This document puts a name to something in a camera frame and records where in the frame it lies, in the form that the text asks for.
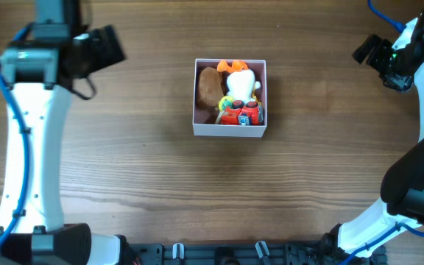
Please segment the brown plush bear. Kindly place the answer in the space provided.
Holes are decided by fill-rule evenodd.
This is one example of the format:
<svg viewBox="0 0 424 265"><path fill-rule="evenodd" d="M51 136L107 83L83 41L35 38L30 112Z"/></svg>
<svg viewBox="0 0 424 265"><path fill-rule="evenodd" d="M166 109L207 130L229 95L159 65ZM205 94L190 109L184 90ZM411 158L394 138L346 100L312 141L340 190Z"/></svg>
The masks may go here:
<svg viewBox="0 0 424 265"><path fill-rule="evenodd" d="M225 95L222 73L206 67L199 74L197 104L200 107L216 107Z"/></svg>

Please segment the red toy fire truck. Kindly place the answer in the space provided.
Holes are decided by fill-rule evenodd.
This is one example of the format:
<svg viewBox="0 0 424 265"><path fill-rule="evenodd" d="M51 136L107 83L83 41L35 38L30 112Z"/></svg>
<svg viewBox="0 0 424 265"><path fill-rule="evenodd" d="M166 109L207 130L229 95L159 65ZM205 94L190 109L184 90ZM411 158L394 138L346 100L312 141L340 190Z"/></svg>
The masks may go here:
<svg viewBox="0 0 424 265"><path fill-rule="evenodd" d="M233 102L233 109L228 108L216 118L215 124L261 126L264 124L264 110L258 102L244 103L241 100Z"/></svg>

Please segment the white plush chicken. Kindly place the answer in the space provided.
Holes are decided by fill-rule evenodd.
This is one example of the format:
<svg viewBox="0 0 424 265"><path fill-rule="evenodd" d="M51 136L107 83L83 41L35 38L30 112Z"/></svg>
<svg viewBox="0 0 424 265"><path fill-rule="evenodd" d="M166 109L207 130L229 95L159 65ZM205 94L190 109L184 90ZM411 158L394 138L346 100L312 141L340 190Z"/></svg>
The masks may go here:
<svg viewBox="0 0 424 265"><path fill-rule="evenodd" d="M217 65L218 72L227 72L226 85L227 95L235 101L242 101L244 104L258 101L255 92L261 89L261 82L257 81L255 73L242 60L233 60L229 65L226 60L220 60Z"/></svg>

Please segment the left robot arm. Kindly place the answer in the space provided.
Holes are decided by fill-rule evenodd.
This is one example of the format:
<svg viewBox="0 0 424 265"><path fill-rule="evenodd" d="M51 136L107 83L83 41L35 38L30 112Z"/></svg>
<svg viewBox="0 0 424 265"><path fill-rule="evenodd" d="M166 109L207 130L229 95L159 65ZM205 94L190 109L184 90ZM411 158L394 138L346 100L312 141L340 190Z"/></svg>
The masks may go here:
<svg viewBox="0 0 424 265"><path fill-rule="evenodd" d="M65 222L60 201L64 124L75 80L125 56L111 25L91 29L80 1L37 1L36 18L0 56L7 158L0 204L0 264L125 264L121 236Z"/></svg>

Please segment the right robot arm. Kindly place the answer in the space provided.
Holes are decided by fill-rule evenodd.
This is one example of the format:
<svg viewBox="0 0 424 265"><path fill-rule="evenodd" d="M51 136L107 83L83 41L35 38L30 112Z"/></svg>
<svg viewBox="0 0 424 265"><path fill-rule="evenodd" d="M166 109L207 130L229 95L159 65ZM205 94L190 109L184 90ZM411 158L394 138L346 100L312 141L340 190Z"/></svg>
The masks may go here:
<svg viewBox="0 0 424 265"><path fill-rule="evenodd" d="M376 264L376 251L404 232L424 231L424 10L402 24L379 13L400 34L395 42L370 35L353 53L375 69L387 88L417 89L419 140L386 172L379 198L354 220L337 224L317 246L318 264Z"/></svg>

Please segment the white box pink interior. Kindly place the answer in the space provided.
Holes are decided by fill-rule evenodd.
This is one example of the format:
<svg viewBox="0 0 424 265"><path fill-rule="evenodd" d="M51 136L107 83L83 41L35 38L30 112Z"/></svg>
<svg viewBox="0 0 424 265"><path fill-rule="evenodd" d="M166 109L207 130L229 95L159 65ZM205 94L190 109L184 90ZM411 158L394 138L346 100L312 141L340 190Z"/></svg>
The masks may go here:
<svg viewBox="0 0 424 265"><path fill-rule="evenodd" d="M192 107L192 126L195 135L201 136L224 136L224 137L254 137L260 138L266 130L268 122L268 106L267 106L267 87L266 87L266 62L264 60L242 60L255 73L257 81L261 82L261 89L255 92L260 102L260 106L264 110L264 124L261 126L239 126L239 125L222 125L215 124L219 115L218 105L216 107L200 107L197 104L197 86L199 82L199 74L206 67L217 68L220 60L223 59L196 59L195 60L195 77L194 77L194 95ZM226 60L230 65L233 60ZM223 77L223 86L225 96L227 96L228 88L226 85L227 72L221 72Z"/></svg>

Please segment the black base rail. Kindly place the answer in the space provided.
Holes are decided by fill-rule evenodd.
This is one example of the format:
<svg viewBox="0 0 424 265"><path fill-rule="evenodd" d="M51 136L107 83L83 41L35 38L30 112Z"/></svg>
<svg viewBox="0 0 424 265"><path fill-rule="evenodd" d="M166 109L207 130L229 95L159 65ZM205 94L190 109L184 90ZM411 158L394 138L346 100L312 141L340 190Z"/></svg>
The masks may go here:
<svg viewBox="0 0 424 265"><path fill-rule="evenodd" d="M353 257L342 250L324 250L317 241L290 241L269 244L199 244L176 243L132 244L133 264L143 265L337 265L387 264L384 246L376 249L369 258Z"/></svg>

